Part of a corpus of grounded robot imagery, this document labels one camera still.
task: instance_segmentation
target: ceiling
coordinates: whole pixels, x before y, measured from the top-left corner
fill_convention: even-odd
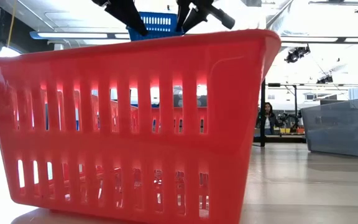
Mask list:
[[[235,18],[234,30],[270,29],[280,35],[356,36],[357,6],[315,5],[309,0],[293,0],[276,20],[274,15],[288,0],[263,0],[262,7],[247,7],[245,0],[218,0],[217,8]],[[0,0],[0,6],[12,12],[13,0]],[[127,32],[124,24],[104,12],[91,0],[17,0],[16,17],[42,32]],[[177,13],[176,0],[135,0],[139,11]],[[227,30],[214,17],[196,26],[189,33]],[[127,40],[66,40],[65,47],[114,44]],[[312,44],[311,53],[297,63],[287,64],[283,48],[268,73],[268,82],[316,83],[324,74],[331,74],[335,83],[358,83],[358,45]]]

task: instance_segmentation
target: basket slot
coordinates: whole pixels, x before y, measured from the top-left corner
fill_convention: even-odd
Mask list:
[[[36,197],[40,196],[40,185],[39,185],[39,178],[38,178],[38,162],[32,161],[33,163],[33,173],[34,173],[34,195]]]
[[[136,209],[143,209],[142,171],[134,168],[134,206]]]
[[[80,124],[81,131],[90,133],[93,130],[91,86],[89,80],[82,80],[80,83]]]
[[[203,121],[204,121],[204,122],[203,122],[203,129],[204,129],[203,133],[206,134],[206,133],[208,133],[207,109],[206,109],[206,108],[203,108],[202,110],[199,110],[199,111],[202,112],[201,118],[202,118]]]
[[[109,80],[101,80],[99,82],[99,122],[100,122],[100,131],[104,134],[111,132],[112,125],[112,115],[111,115],[111,96]]]
[[[103,165],[103,186],[102,186],[102,207],[114,208],[114,169],[113,164],[111,162],[111,157],[106,151],[106,153],[102,156],[102,165]]]
[[[200,218],[209,217],[209,187],[208,174],[200,173],[200,195],[199,198],[199,215]]]
[[[70,177],[70,201],[74,204],[78,204],[81,200],[80,194],[80,173],[78,172],[79,165],[75,152],[71,152],[71,155],[68,157],[68,174]]]
[[[33,88],[31,91],[32,110],[34,117],[34,130],[45,131],[45,100],[41,96],[40,88]]]
[[[153,122],[152,122],[152,132],[153,133],[156,132],[156,125],[157,125],[157,120],[156,120],[156,118],[153,118]]]
[[[63,179],[64,179],[64,193],[65,193],[65,200],[69,202],[71,200],[70,194],[70,175],[69,175],[69,168],[67,163],[62,164],[63,169]]]
[[[65,107],[63,102],[63,93],[61,90],[57,92],[58,110],[59,110],[59,128],[61,131],[66,130]]]
[[[81,120],[81,99],[80,99],[80,91],[74,91],[74,99],[75,99],[75,129],[77,131],[82,130],[82,120]]]
[[[178,133],[183,133],[183,119],[179,119]]]
[[[197,121],[196,77],[190,72],[183,74],[183,132],[197,134],[200,127]]]
[[[25,195],[27,198],[34,197],[34,165],[29,159],[29,155],[24,154],[22,158],[23,163],[23,175],[25,183]]]
[[[160,76],[160,119],[162,134],[173,134],[173,83],[172,74]]]
[[[86,180],[86,197],[89,206],[96,207],[98,206],[98,194],[99,186],[95,183],[96,180],[96,166],[95,166],[95,157],[93,154],[88,154],[85,158],[85,180]]]
[[[138,99],[137,88],[130,88],[131,96],[131,130],[132,133],[139,133],[139,117],[138,109],[135,106],[132,106],[132,99]]]
[[[37,156],[37,172],[38,172],[38,186],[39,196],[41,200],[49,198],[48,190],[48,170],[47,163],[44,159],[44,155],[39,152]]]
[[[152,120],[150,80],[148,77],[138,78],[138,106],[139,106],[139,132],[150,134],[150,121]]]
[[[163,172],[161,170],[154,170],[154,209],[156,212],[163,211]]]
[[[10,90],[11,92],[11,100],[12,100],[12,112],[13,112],[13,125],[14,129],[19,129],[19,112],[17,109],[17,95],[14,89]]]
[[[122,188],[124,189],[122,195],[122,207],[125,212],[131,212],[135,207],[134,201],[134,171],[132,168],[132,162],[124,156],[122,161]]]
[[[52,158],[52,174],[53,174],[53,183],[55,191],[55,200],[59,202],[65,201],[65,186],[63,178],[63,166],[59,152],[54,152]]]
[[[200,119],[200,133],[204,133],[204,119]]]
[[[117,102],[117,88],[110,89],[110,108],[111,108],[111,130],[118,132],[118,102]]]
[[[88,196],[86,188],[86,178],[85,178],[86,167],[84,164],[78,164],[78,173],[79,173],[79,181],[80,181],[80,195],[81,195],[81,203],[86,204],[88,202]]]
[[[48,97],[47,97],[47,91],[41,90],[41,97],[42,97],[42,103],[43,103],[43,109],[42,109],[42,115],[45,118],[44,122],[44,128],[45,130],[49,130],[49,118],[48,118]]]
[[[122,170],[114,168],[114,205],[116,208],[122,208]]]
[[[92,118],[93,118],[93,129],[100,129],[100,121],[99,121],[99,92],[98,90],[92,90]]]
[[[178,134],[181,132],[181,126],[182,126],[181,115],[175,113],[175,119],[173,121],[174,121],[174,127],[175,127],[174,132]]]
[[[57,86],[56,82],[47,83],[47,99],[48,99],[48,123],[49,130],[58,131],[60,129],[60,118],[57,100]]]
[[[50,199],[55,198],[55,183],[53,179],[53,165],[51,162],[47,162],[48,171],[48,195]]]
[[[118,123],[119,132],[124,135],[131,132],[131,101],[129,93],[128,77],[121,75],[117,81]]]
[[[186,213],[186,203],[185,203],[185,173],[182,171],[176,172],[176,190],[177,190],[177,213],[184,215]]]
[[[21,159],[17,161],[17,173],[19,174],[19,187],[23,188],[25,187],[25,182],[24,182],[23,161]]]
[[[76,130],[75,118],[75,100],[74,100],[74,86],[71,82],[63,83],[63,105],[65,116],[65,129],[67,131]]]
[[[17,109],[19,113],[19,127],[23,131],[32,129],[31,95],[23,89],[17,90]]]
[[[96,166],[96,183],[98,187],[98,204],[100,207],[102,207],[104,205],[105,190],[103,190],[103,167],[101,166]]]

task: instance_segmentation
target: black machine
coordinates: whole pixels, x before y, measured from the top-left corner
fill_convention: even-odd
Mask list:
[[[288,121],[289,118],[293,118],[295,120],[295,123],[290,128],[290,132],[296,133],[296,130],[299,128],[299,119],[302,118],[302,113],[301,113],[301,111],[299,111],[298,114],[283,113],[278,119],[281,122],[285,123],[286,121]]]
[[[288,51],[288,56],[284,59],[284,61],[287,63],[295,63],[309,53],[309,45],[306,47],[295,47]]]
[[[136,30],[143,36],[147,35],[147,29],[139,16],[133,0],[92,0],[95,4],[106,7],[105,11],[125,25]],[[178,4],[178,23],[177,32],[188,32],[200,22],[207,22],[206,17],[211,14],[222,22],[222,25],[232,29],[235,20],[227,15],[223,10],[216,9],[212,3],[214,0],[177,0]],[[196,7],[190,10],[190,3]]]

